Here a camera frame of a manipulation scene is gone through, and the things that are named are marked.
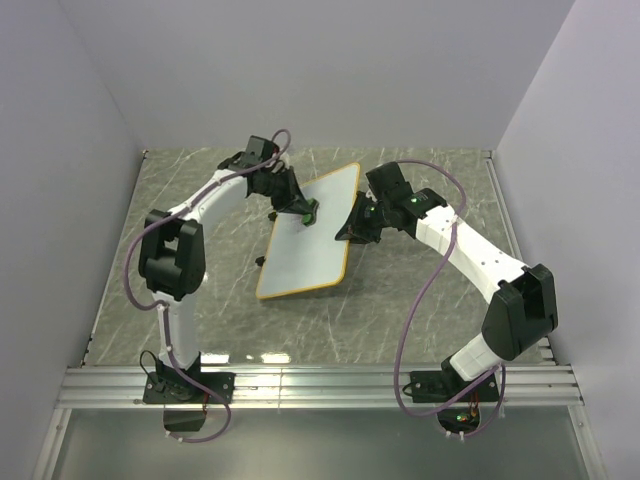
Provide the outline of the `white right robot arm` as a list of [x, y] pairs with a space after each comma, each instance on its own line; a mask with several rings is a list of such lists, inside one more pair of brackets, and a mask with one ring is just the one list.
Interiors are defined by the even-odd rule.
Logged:
[[336, 237], [377, 243], [385, 228], [408, 234], [441, 254], [476, 287], [488, 308], [480, 332], [445, 359], [436, 373], [435, 399], [466, 398], [495, 369], [519, 357], [558, 326], [555, 281], [542, 264], [528, 266], [492, 244], [462, 218], [466, 197], [451, 206], [430, 188], [415, 190], [401, 162], [366, 174], [369, 190], [358, 192]]

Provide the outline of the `yellow framed whiteboard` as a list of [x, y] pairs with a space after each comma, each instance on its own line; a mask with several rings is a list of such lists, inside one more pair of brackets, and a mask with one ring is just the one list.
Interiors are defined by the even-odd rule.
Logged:
[[316, 220], [280, 214], [261, 267], [256, 297], [272, 299], [338, 285], [345, 276], [349, 242], [336, 234], [345, 224], [358, 192], [360, 165], [351, 163], [301, 186], [318, 201]]

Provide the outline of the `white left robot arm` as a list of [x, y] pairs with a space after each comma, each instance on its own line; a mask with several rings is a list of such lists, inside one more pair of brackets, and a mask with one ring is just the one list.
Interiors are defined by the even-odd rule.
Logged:
[[283, 160], [286, 145], [274, 137], [251, 136], [245, 149], [223, 160], [195, 193], [167, 210], [154, 209], [145, 219], [138, 273], [158, 311], [161, 351], [153, 388], [167, 388], [180, 402], [190, 402], [206, 386], [194, 324], [195, 294], [206, 272], [205, 233], [249, 196], [270, 200], [276, 214], [299, 216], [309, 227], [319, 203], [302, 193], [294, 170]]

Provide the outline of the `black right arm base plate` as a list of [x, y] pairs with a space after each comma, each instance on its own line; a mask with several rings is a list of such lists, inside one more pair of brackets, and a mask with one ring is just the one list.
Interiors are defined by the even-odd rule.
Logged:
[[[413, 403], [442, 404], [471, 384], [454, 374], [442, 371], [414, 370], [409, 373], [409, 383], [402, 387], [402, 394]], [[499, 387], [495, 374], [491, 374], [472, 392], [467, 393], [460, 402], [496, 402], [499, 399]]]

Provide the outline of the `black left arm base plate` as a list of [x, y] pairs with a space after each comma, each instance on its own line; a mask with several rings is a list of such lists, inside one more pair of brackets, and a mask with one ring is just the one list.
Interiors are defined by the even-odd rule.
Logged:
[[149, 405], [222, 404], [232, 400], [235, 384], [234, 373], [202, 373], [196, 381], [217, 394], [212, 396], [181, 377], [164, 379], [151, 373], [144, 389], [142, 402]]

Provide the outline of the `green whiteboard eraser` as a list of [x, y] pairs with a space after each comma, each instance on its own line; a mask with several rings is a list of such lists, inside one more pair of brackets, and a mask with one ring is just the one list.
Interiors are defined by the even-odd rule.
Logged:
[[305, 227], [310, 227], [316, 222], [319, 202], [314, 198], [310, 198], [307, 201], [307, 203], [308, 203], [308, 209], [302, 215], [301, 223]]

